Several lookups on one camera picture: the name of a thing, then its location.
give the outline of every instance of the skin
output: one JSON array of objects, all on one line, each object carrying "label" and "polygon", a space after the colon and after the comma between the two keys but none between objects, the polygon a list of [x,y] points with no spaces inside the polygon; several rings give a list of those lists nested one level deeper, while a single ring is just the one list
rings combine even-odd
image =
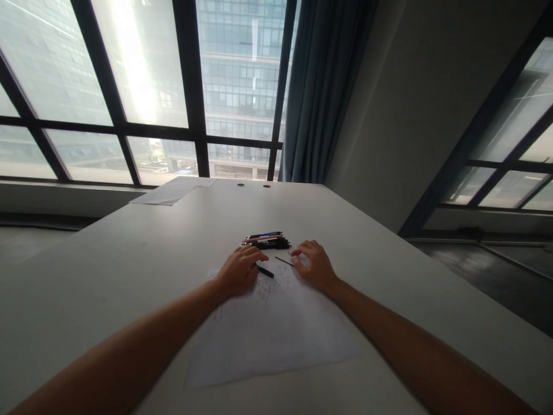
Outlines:
[{"label": "skin", "polygon": [[[301,243],[291,254],[301,277],[359,324],[432,413],[535,414],[449,346],[340,280],[316,241]],[[309,258],[307,266],[299,254]],[[213,280],[105,340],[10,414],[129,413],[205,318],[254,286],[256,262],[266,260],[255,247],[237,248]]]}]

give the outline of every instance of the table surface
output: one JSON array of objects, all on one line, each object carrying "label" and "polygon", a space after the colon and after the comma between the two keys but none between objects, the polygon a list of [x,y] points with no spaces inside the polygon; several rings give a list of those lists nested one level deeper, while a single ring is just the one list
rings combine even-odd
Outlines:
[{"label": "table surface", "polygon": [[[553,339],[322,185],[218,180],[173,206],[129,204],[0,277],[0,413],[140,316],[201,284],[242,237],[316,239],[338,275],[553,412]],[[267,251],[271,255],[283,251]],[[195,338],[139,414],[425,409],[348,320],[358,360],[185,390]]]}]

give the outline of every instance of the window pane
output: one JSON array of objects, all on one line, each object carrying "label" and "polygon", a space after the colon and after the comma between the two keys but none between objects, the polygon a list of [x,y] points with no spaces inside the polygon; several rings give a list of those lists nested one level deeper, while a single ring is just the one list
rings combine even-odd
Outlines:
[{"label": "window pane", "polygon": [[466,205],[494,171],[495,169],[487,167],[464,167],[446,194],[444,203]]},{"label": "window pane", "polygon": [[520,160],[553,163],[553,125],[545,130]]},{"label": "window pane", "polygon": [[520,201],[539,186],[546,176],[540,173],[507,172],[479,206],[516,208]]},{"label": "window pane", "polygon": [[160,186],[178,176],[198,176],[192,141],[129,137],[128,143],[142,184]]},{"label": "window pane", "polygon": [[206,129],[271,141],[286,0],[196,0]]},{"label": "window pane", "polygon": [[73,180],[132,184],[117,136],[62,130],[46,133]]},{"label": "window pane", "polygon": [[471,158],[504,161],[553,104],[552,73],[553,38],[547,37],[526,64]]},{"label": "window pane", "polygon": [[296,4],[296,15],[294,16],[294,31],[292,32],[292,47],[290,49],[290,60],[288,62],[288,76],[286,77],[286,89],[284,90],[284,107],[282,108],[281,130],[278,133],[278,141],[283,142],[286,135],[286,111],[288,109],[288,89],[290,88],[290,74],[292,71],[292,59],[296,47],[296,34],[298,31],[298,20],[300,18],[301,0]]},{"label": "window pane", "polygon": [[0,48],[39,118],[112,125],[70,0],[0,2]]},{"label": "window pane", "polygon": [[129,122],[188,128],[171,0],[93,0]]},{"label": "window pane", "polygon": [[553,182],[549,182],[523,209],[553,210]]},{"label": "window pane", "polygon": [[19,116],[2,85],[0,85],[0,115]]},{"label": "window pane", "polygon": [[211,177],[267,180],[269,149],[208,144],[207,151]]},{"label": "window pane", "polygon": [[11,126],[0,126],[0,176],[56,178],[29,130]]}]

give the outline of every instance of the paper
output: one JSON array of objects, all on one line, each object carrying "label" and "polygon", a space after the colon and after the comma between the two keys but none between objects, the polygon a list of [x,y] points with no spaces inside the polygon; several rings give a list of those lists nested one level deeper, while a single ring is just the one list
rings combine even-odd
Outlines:
[{"label": "paper", "polygon": [[343,312],[277,260],[261,265],[252,292],[219,306],[198,332],[186,387],[247,379],[352,359],[357,344]]},{"label": "paper", "polygon": [[217,179],[177,177],[129,203],[173,206],[196,187],[211,187]]}]

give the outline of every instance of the forearm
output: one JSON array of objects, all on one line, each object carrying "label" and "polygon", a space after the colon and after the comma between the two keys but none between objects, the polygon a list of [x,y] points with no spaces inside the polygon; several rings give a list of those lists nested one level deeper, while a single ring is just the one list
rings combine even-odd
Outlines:
[{"label": "forearm", "polygon": [[347,283],[338,280],[326,291],[431,412],[535,414],[506,387],[448,345]]},{"label": "forearm", "polygon": [[214,280],[203,284],[96,346],[11,414],[128,413],[226,298]]}]

